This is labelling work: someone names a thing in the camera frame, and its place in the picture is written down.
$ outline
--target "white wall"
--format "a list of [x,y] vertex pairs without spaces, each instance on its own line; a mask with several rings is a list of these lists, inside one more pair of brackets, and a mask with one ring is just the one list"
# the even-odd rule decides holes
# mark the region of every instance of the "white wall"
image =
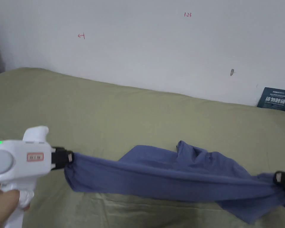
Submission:
[[0,0],[0,58],[256,105],[264,87],[285,89],[285,0]]

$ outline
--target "gray circular button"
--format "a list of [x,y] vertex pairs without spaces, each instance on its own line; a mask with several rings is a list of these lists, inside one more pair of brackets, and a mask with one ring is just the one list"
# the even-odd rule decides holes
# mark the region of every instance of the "gray circular button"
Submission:
[[6,173],[13,166],[13,156],[10,152],[0,150],[0,174]]

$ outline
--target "green bed sheet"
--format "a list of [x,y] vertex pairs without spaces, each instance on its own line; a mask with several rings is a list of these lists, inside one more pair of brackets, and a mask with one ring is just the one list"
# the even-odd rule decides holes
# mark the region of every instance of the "green bed sheet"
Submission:
[[[48,142],[118,160],[135,145],[175,151],[179,140],[219,151],[250,174],[285,170],[285,112],[122,87],[45,69],[0,74],[0,140],[46,125]],[[63,170],[39,179],[24,227],[279,227],[285,208],[247,225],[217,204],[75,193]]]

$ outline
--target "dark blue card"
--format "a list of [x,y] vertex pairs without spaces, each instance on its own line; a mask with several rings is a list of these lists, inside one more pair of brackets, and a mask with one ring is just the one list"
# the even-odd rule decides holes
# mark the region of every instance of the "dark blue card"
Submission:
[[257,106],[285,111],[285,90],[265,87]]

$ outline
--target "sticker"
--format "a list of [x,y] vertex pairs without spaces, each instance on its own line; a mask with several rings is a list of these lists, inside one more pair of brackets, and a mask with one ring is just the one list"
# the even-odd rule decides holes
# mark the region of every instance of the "sticker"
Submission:
[[282,176],[281,173],[277,173],[277,182],[281,182],[281,176]]
[[69,162],[72,161],[72,154],[69,154]]
[[285,90],[265,87],[257,106],[285,111]]
[[28,153],[27,161],[28,162],[40,162],[40,161],[43,161],[43,153]]

